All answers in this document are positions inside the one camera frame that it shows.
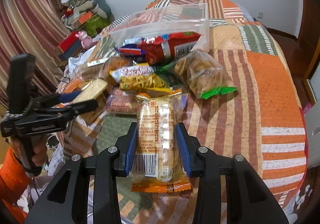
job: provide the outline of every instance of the red snack bag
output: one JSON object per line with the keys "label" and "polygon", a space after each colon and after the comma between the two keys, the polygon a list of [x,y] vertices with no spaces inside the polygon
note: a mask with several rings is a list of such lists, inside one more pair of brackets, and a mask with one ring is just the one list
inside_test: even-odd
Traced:
{"label": "red snack bag", "polygon": [[137,47],[146,53],[146,62],[150,65],[169,62],[190,52],[200,34],[195,32],[179,32],[144,39]]}

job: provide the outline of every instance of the striped curtain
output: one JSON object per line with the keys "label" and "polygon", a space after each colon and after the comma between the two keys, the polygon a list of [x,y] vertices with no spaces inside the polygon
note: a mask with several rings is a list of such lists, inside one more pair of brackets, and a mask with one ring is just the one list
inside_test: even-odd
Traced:
{"label": "striped curtain", "polygon": [[54,49],[69,30],[58,16],[60,0],[0,0],[0,103],[7,106],[6,86],[14,55],[36,56],[34,83],[41,94],[55,92],[62,71]]}

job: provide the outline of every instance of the baseboard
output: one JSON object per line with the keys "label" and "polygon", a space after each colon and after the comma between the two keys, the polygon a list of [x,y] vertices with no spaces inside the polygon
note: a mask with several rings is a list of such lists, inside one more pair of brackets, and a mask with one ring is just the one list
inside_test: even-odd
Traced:
{"label": "baseboard", "polygon": [[280,36],[283,36],[283,37],[286,37],[286,38],[289,38],[289,39],[294,39],[295,41],[298,41],[296,36],[291,35],[291,34],[289,34],[287,32],[278,31],[278,30],[272,29],[272,28],[267,28],[267,31],[269,31],[270,33],[273,33],[273,34],[277,34],[277,35],[280,35]]}

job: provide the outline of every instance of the plastic bin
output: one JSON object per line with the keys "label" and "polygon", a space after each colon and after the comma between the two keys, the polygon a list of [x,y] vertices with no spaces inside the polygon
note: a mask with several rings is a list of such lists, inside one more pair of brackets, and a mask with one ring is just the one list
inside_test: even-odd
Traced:
{"label": "plastic bin", "polygon": [[124,40],[154,37],[166,33],[194,31],[200,37],[196,48],[209,51],[208,5],[183,4],[137,12],[110,31],[118,47]]}

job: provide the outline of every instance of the yellow snack bag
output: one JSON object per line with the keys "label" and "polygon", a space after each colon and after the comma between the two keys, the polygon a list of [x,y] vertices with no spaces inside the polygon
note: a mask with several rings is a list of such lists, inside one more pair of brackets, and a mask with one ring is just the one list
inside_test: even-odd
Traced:
{"label": "yellow snack bag", "polygon": [[132,191],[174,192],[191,189],[182,169],[174,134],[176,110],[183,110],[181,90],[151,98],[137,93],[138,140],[132,168]]}

